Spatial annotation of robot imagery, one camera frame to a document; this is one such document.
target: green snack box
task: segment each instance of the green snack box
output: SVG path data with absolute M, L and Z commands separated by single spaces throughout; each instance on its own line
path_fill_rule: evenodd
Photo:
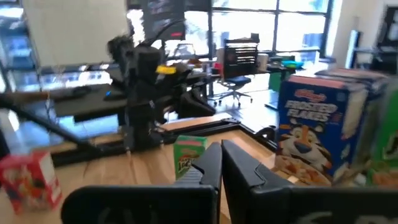
M 386 90 L 382 118 L 373 148 L 372 166 L 366 183 L 398 187 L 398 80 L 392 79 Z
M 207 138 L 195 136 L 179 136 L 174 147 L 175 179 L 183 176 L 192 162 L 206 150 Z

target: cereal box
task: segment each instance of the cereal box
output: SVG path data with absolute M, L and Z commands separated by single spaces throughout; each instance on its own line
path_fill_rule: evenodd
M 316 73 L 316 76 L 344 82 L 360 82 L 368 88 L 369 94 L 360 123 L 360 131 L 353 138 L 354 150 L 351 150 L 349 156 L 353 166 L 363 166 L 370 158 L 371 145 L 376 134 L 381 101 L 389 81 L 388 77 L 377 72 L 343 68 L 320 71 Z
M 275 166 L 313 185 L 343 178 L 367 95 L 362 83 L 289 77 L 279 96 Z
M 0 161 L 0 182 L 17 214 L 53 208 L 61 199 L 48 152 L 6 156 Z
M 203 137 L 179 136 L 174 143 L 175 179 L 183 176 L 206 150 L 207 140 Z
M 398 80 L 390 80 L 373 147 L 368 185 L 398 188 Z

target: wooden tabletop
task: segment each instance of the wooden tabletop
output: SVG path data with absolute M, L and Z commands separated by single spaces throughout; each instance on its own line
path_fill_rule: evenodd
M 217 121 L 227 117 L 229 117 L 227 114 L 218 114 L 212 117 L 165 124 L 164 127 L 167 129 L 177 129 Z M 272 169 L 274 167 L 274 154 L 243 132 L 229 131 L 208 136 L 208 145 L 215 141 L 220 142 L 222 139 L 234 141 L 268 168 Z M 82 162 L 60 167 L 56 170 L 64 198 L 75 189 L 86 185 L 172 184 L 175 181 L 174 173 L 172 145 L 162 146 L 158 150 L 134 153 L 130 156 L 120 155 L 91 162 Z M 301 184 L 295 177 L 291 177 L 283 172 L 276 173 L 293 183 Z M 59 211 L 60 205 L 52 211 L 24 213 L 16 216 L 12 211 L 11 203 L 7 199 L 6 194 L 3 190 L 0 192 L 1 224 L 61 224 Z M 221 194 L 220 223 L 231 223 L 224 190 Z

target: tiger mascot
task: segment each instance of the tiger mascot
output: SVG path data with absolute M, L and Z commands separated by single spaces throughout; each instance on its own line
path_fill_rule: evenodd
M 324 172 L 331 169 L 331 156 L 318 140 L 317 134 L 324 132 L 324 126 L 308 127 L 290 119 L 291 124 L 281 124 L 280 129 L 290 129 L 289 134 L 282 134 L 279 139 L 279 153 L 300 159 L 317 170 Z

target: red box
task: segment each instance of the red box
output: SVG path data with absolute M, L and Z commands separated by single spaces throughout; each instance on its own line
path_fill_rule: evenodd
M 0 161 L 0 182 L 17 214 L 53 208 L 61 199 L 49 152 L 6 156 Z

